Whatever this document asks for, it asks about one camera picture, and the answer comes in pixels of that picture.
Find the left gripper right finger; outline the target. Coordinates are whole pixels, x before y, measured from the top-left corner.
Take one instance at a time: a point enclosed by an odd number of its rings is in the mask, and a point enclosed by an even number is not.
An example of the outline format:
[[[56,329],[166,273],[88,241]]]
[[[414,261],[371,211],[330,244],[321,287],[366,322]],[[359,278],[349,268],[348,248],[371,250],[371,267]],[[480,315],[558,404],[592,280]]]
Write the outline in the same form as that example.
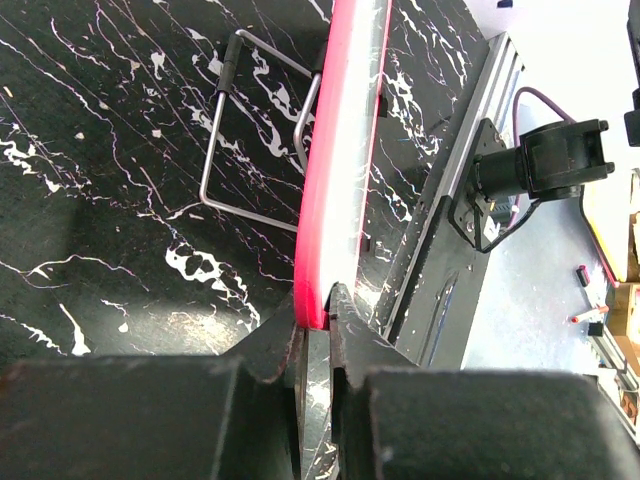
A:
[[[332,440],[343,479],[635,479],[639,451],[594,381],[432,371],[329,297]]]

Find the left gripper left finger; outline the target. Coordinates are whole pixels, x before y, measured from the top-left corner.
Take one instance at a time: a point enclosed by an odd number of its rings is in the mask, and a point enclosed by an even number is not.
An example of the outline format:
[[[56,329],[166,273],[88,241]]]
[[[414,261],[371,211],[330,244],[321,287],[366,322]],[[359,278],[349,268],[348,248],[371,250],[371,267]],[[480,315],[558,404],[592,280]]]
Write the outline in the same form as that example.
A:
[[[286,297],[218,356],[18,362],[1,379],[1,475],[297,479],[305,360]]]

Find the pink framed whiteboard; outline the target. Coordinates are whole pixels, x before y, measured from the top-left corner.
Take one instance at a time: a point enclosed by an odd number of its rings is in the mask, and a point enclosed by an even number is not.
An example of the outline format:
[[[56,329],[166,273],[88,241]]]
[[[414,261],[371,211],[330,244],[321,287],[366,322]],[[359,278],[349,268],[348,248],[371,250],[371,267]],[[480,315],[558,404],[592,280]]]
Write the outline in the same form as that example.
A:
[[[334,284],[355,285],[391,9],[389,1],[334,4],[296,236],[302,328],[324,328]]]

